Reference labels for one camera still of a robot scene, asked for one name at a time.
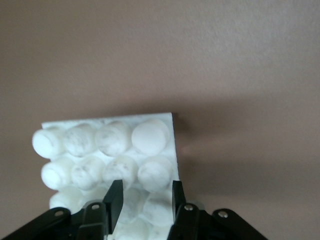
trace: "white foam block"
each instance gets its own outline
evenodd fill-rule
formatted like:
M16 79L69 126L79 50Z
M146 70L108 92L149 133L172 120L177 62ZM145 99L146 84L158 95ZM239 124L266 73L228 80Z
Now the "white foam block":
M173 224L171 183L179 180L179 174L171 113L45 122L42 128L32 140L36 152L53 163L61 158L75 163L69 175L67 166L64 174L59 174L66 182L71 176L72 182L69 187L58 189L50 207L73 208L75 213L88 201L104 197L113 180L122 179L124 205L116 230L123 229L126 234L119 233L119 238L146 239L143 231L130 232L131 228L142 228L150 231L154 239L160 239L156 226ZM100 161L86 163L87 158ZM59 178L45 175L45 181L55 183L51 187L57 189ZM133 224L141 219L145 221Z

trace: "wall surface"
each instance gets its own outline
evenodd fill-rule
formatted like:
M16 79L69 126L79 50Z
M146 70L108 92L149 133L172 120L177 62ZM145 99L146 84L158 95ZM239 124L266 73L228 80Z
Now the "wall surface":
M48 209L45 121L175 113L190 200L320 236L320 1L0 1L0 238Z

